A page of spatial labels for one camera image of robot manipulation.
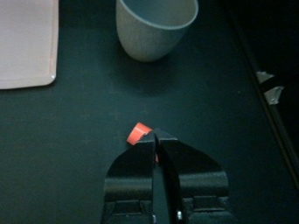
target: cup rim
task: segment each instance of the cup rim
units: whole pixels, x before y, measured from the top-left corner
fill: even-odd
[[[123,4],[123,6],[126,7],[127,11],[130,12],[130,14],[145,24],[153,26],[154,28],[158,28],[158,29],[165,29],[165,30],[179,30],[185,27],[187,27],[195,20],[195,18],[198,17],[198,14],[199,14],[199,2],[198,0],[193,0],[194,1],[194,4],[195,4],[195,13],[194,13],[194,16],[191,18],[191,20],[189,21],[189,23],[186,24],[182,24],[182,25],[162,25],[162,24],[157,24],[157,23],[153,23],[151,21],[143,19],[141,16],[137,15],[137,13],[130,9],[130,7],[127,6],[125,0],[119,0],[119,2]]]

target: dark table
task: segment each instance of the dark table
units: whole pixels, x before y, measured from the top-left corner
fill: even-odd
[[[182,43],[151,64],[125,53],[115,14],[115,1],[61,1],[58,80],[0,92],[0,223],[99,223],[106,173],[137,122],[221,163],[242,223],[298,223],[298,192],[221,2],[201,1]]]

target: ceramic cup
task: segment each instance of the ceramic cup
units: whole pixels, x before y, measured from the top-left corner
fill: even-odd
[[[117,31],[127,54],[159,60],[177,46],[199,12],[198,0],[117,0]]]

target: small white object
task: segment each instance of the small white object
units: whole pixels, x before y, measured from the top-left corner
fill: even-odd
[[[273,77],[275,77],[275,76],[271,73],[257,72],[257,78],[258,78],[259,83],[263,83]],[[266,97],[269,105],[277,105],[279,103],[279,97],[281,97],[283,90],[285,90],[285,87],[279,86],[279,87],[271,88],[269,91],[265,92],[265,97]]]
[[[59,0],[0,0],[0,89],[57,78]]]

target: red object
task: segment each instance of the red object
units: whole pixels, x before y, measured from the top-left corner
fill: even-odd
[[[141,122],[137,124],[127,141],[135,145],[139,139],[149,134],[153,129],[143,125]]]

